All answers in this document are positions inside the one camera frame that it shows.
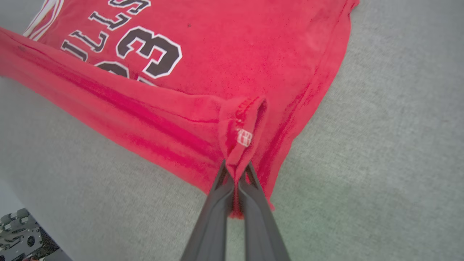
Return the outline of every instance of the basketball jersey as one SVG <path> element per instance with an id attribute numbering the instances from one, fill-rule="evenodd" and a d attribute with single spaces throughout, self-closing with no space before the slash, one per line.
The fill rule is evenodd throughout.
<path id="1" fill-rule="evenodd" d="M 0 74 L 205 193 L 251 160 L 269 199 L 357 3 L 46 0 L 24 36 L 0 30 Z"/>

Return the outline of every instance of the red shirt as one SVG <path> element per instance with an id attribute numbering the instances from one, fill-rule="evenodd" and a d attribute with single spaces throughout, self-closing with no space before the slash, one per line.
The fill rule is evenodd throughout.
<path id="1" fill-rule="evenodd" d="M 206 193 L 251 160 L 269 199 L 357 3 L 47 0 L 26 37 L 0 30 L 0 74 Z"/>

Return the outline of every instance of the white stripe trim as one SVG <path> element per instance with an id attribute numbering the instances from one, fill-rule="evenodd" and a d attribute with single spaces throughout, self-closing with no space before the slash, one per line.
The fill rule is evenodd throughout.
<path id="1" fill-rule="evenodd" d="M 58 17 L 59 12 L 61 11 L 61 7 L 63 6 L 64 0 L 51 0 L 54 1 L 54 9 L 53 9 L 53 14 L 52 18 L 50 21 L 48 21 L 44 26 L 42 26 L 39 30 L 36 30 L 29 38 L 31 38 L 34 41 L 37 41 L 44 33 L 50 28 L 50 26 L 53 24 L 55 19 Z"/>
<path id="2" fill-rule="evenodd" d="M 55 6 L 57 0 L 45 0 L 41 10 L 37 13 L 34 19 L 31 21 L 23 35 L 29 37 L 34 31 L 35 27 L 45 18 L 48 12 Z"/>
<path id="3" fill-rule="evenodd" d="M 48 0 L 45 0 L 44 3 L 42 4 L 42 7 L 40 8 L 40 11 L 35 15 L 35 17 L 32 19 L 31 23 L 27 26 L 26 30 L 24 31 L 23 33 L 23 36 L 28 36 L 31 32 L 31 30 L 33 30 L 33 28 L 31 30 L 29 30 L 29 28 L 31 28 L 32 25 L 34 25 L 34 27 L 37 26 L 38 23 L 36 23 L 37 21 L 37 18 L 39 17 L 39 15 L 43 12 L 44 10 L 44 7 L 45 5 L 48 3 Z"/>

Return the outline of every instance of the number 3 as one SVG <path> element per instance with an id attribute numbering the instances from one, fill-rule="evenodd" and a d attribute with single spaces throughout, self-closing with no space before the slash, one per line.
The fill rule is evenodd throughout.
<path id="1" fill-rule="evenodd" d="M 151 59 L 143 69 L 143 72 L 153 79 L 169 75 L 182 58 L 180 45 L 164 35 L 155 34 L 141 26 L 130 29 L 121 38 L 116 46 L 118 57 L 125 59 L 128 53 L 134 50 L 132 44 L 136 41 L 142 43 L 136 52 L 145 59 L 150 59 L 154 49 L 161 52 L 161 57 L 158 60 Z"/>

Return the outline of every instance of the gray fabric surface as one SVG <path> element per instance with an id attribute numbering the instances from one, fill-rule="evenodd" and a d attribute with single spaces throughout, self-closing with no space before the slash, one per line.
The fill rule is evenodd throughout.
<path id="1" fill-rule="evenodd" d="M 6 0 L 0 26 L 20 32 L 40 5 Z M 353 11 L 340 72 L 272 196 L 293 260 L 464 260 L 462 13 L 461 0 Z M 205 199 L 6 79 L 0 177 L 74 261 L 178 260 Z M 243 260 L 243 222 L 228 228 L 227 259 Z"/>

